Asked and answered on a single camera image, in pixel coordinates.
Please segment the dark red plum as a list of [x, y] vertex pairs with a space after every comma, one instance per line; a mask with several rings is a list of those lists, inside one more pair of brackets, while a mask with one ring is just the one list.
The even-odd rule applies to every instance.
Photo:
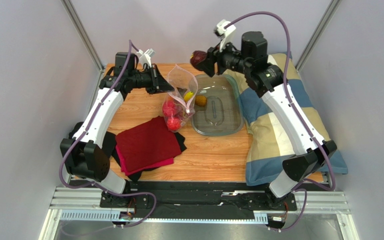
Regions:
[[195, 50], [190, 57], [190, 64], [197, 69], [199, 64], [207, 59], [207, 56], [206, 51]]

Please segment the grey toy fish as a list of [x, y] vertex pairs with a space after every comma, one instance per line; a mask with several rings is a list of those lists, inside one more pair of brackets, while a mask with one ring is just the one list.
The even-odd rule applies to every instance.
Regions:
[[183, 99], [185, 97], [185, 94], [188, 92], [186, 88], [177, 87], [179, 96]]

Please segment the red apple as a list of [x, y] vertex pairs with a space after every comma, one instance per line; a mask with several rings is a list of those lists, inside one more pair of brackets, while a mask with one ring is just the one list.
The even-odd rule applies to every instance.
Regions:
[[178, 105], [173, 100], [166, 100], [162, 105], [162, 113], [165, 117], [173, 117], [178, 113]]

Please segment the clear zip top bag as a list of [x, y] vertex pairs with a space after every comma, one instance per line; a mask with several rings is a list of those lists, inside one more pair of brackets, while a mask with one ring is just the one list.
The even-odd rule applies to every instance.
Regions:
[[162, 104], [162, 115], [169, 131], [178, 132], [195, 114], [195, 100], [199, 90], [195, 75], [179, 65], [167, 75], [174, 91], [166, 95]]

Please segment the brown yellow round fruit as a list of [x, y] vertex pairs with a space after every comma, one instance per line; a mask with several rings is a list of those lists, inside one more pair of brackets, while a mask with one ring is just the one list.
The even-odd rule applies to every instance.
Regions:
[[195, 97], [195, 105], [199, 107], [205, 107], [207, 105], [208, 99], [203, 95], [197, 95]]

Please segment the yellow banana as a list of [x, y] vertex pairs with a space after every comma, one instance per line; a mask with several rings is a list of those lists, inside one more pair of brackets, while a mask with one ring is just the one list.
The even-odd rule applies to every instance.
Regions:
[[183, 100], [184, 100], [186, 103], [192, 102], [194, 96], [195, 96], [195, 93], [194, 93], [193, 91], [189, 91], [189, 92], [187, 92], [187, 93], [183, 96]]

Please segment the red grape bunch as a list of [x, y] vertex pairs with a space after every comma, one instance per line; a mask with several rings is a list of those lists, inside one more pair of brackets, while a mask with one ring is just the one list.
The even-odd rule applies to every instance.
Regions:
[[194, 115], [194, 113], [195, 110], [193, 108], [189, 109], [180, 103], [175, 104], [174, 116], [183, 122], [187, 122]]

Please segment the red strawberry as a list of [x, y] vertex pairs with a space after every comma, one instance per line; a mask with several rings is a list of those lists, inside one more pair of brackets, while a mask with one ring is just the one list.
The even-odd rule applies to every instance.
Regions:
[[170, 131], [176, 132], [182, 127], [182, 120], [178, 117], [172, 116], [166, 120], [166, 125]]

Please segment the clear plastic food tray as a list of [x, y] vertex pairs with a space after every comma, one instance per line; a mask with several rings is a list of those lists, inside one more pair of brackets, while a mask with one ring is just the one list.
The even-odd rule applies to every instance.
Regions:
[[237, 82], [229, 75], [205, 74], [196, 76], [197, 95], [207, 98], [207, 105], [194, 105], [192, 128], [209, 137], [228, 136], [237, 133], [244, 125], [242, 102]]

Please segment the dark red folded cloth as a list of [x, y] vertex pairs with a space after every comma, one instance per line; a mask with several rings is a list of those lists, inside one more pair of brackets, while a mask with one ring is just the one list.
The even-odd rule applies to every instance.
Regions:
[[182, 154], [175, 134], [168, 130], [162, 116], [124, 130], [115, 139], [129, 171]]

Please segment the plaid pillow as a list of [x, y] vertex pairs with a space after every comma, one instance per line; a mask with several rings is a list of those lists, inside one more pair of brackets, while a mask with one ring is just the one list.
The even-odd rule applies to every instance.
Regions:
[[[329, 141], [331, 138], [305, 91], [292, 59], [288, 61], [287, 80], [293, 97], [314, 129]], [[293, 146], [280, 121], [255, 91], [249, 88], [244, 75], [232, 70], [226, 70], [224, 74], [231, 76], [238, 85], [247, 132], [252, 135], [245, 164], [245, 182], [248, 186], [268, 184], [282, 171], [282, 162], [295, 154]]]

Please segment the aluminium corner post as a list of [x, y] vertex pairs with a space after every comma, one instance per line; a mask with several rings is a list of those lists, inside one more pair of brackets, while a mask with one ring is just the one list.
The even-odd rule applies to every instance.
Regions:
[[303, 69], [314, 47], [317, 45], [319, 39], [321, 38], [327, 26], [329, 25], [332, 17], [336, 13], [341, 3], [342, 3], [342, 0], [331, 0], [329, 2], [329, 5], [327, 6], [324, 14], [322, 15], [319, 23], [317, 24], [314, 32], [312, 33], [306, 47], [304, 48], [301, 56], [296, 62], [295, 68], [297, 69], [298, 72]]
[[94, 62], [95, 66], [100, 72], [103, 72], [105, 69], [105, 66], [99, 57], [99, 54], [94, 47], [81, 19], [78, 15], [76, 8], [71, 0], [61, 0], [61, 3], [63, 4], [69, 18], [71, 19], [76, 31], [78, 32], [83, 44], [85, 45], [92, 61]]

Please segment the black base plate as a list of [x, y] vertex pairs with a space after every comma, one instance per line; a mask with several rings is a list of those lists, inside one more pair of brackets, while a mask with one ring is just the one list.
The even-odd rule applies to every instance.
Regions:
[[248, 186], [241, 182], [139, 181], [130, 182], [128, 193], [117, 197], [100, 194], [101, 208], [128, 209], [134, 217], [151, 213], [154, 219], [251, 220], [255, 211], [282, 214], [298, 210], [298, 194], [281, 199], [269, 195], [269, 185]]

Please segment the right aluminium corner post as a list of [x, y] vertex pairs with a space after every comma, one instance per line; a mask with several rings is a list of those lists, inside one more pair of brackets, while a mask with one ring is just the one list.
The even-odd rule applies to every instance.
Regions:
[[327, 26], [329, 25], [332, 17], [336, 13], [341, 3], [342, 3], [342, 0], [331, 0], [329, 2], [329, 5], [327, 6], [324, 14], [322, 15], [319, 23], [317, 24], [314, 32], [312, 33], [306, 47], [304, 48], [301, 56], [296, 62], [295, 68], [297, 69], [298, 72], [303, 69], [314, 47], [317, 45], [319, 39], [321, 38]]

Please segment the aluminium frame rail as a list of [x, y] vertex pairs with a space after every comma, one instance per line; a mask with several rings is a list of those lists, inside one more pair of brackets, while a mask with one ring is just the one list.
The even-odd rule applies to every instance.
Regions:
[[119, 198], [94, 187], [57, 187], [41, 240], [359, 238], [346, 196], [304, 184], [275, 203], [266, 185], [241, 182], [140, 181]]

